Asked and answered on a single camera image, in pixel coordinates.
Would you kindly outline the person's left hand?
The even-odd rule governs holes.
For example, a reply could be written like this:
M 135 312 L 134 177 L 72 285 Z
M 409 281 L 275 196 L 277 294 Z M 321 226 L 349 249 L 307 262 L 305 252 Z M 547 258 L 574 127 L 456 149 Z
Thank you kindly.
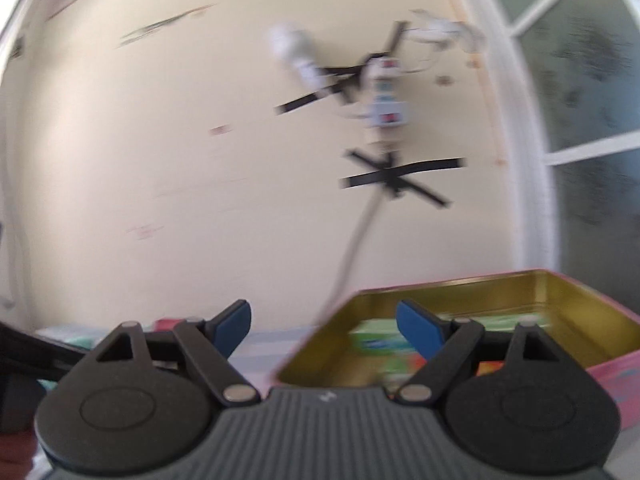
M 34 430 L 2 434 L 0 438 L 0 479 L 25 480 L 37 452 Z

